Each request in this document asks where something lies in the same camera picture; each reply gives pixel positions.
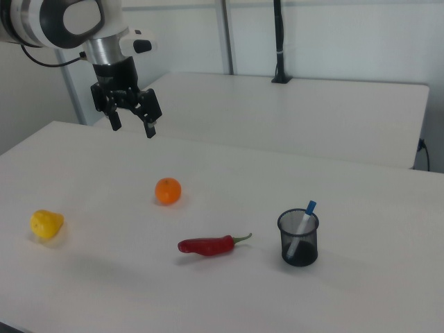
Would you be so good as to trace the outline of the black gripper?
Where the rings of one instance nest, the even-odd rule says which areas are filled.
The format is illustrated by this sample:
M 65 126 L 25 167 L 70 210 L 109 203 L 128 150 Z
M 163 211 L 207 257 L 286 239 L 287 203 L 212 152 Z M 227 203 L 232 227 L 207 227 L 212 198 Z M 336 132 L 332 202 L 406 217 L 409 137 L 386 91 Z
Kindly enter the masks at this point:
M 93 65 L 97 82 L 91 86 L 94 106 L 110 121 L 113 131 L 121 128 L 117 106 L 132 106 L 131 111 L 144 124 L 146 136 L 155 136 L 155 124 L 162 116 L 153 89 L 139 91 L 133 57 L 110 65 Z

